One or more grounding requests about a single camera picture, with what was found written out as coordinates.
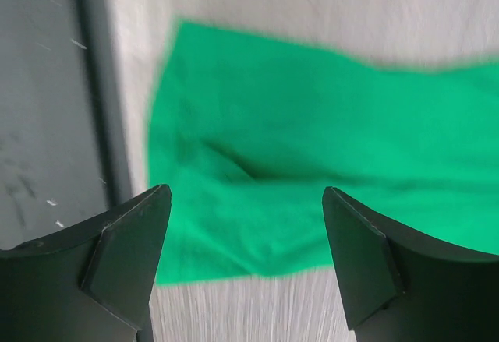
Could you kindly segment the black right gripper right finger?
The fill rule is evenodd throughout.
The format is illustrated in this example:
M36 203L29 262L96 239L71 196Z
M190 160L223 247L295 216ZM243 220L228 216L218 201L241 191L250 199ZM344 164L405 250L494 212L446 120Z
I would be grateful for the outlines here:
M340 189L322 206L347 327L359 341L495 341L498 257L386 217Z

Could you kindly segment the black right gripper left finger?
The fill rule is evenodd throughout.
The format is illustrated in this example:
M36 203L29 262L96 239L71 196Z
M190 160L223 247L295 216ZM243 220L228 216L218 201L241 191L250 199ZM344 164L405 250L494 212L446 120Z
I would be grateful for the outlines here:
M2 251L2 340L153 340L149 301L171 199L158 185Z

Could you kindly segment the green t shirt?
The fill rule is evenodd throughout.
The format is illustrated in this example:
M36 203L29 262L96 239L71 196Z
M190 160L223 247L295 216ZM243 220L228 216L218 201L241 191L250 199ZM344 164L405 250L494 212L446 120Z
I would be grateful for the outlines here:
M149 183L172 191L160 285L331 266L328 186L498 251L496 58L378 67L184 21L148 129Z

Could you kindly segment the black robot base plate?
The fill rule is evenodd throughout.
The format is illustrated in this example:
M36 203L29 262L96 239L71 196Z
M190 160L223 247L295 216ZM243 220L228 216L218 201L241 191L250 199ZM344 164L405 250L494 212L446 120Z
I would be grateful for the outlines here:
M132 194L105 0L1 0L1 247Z

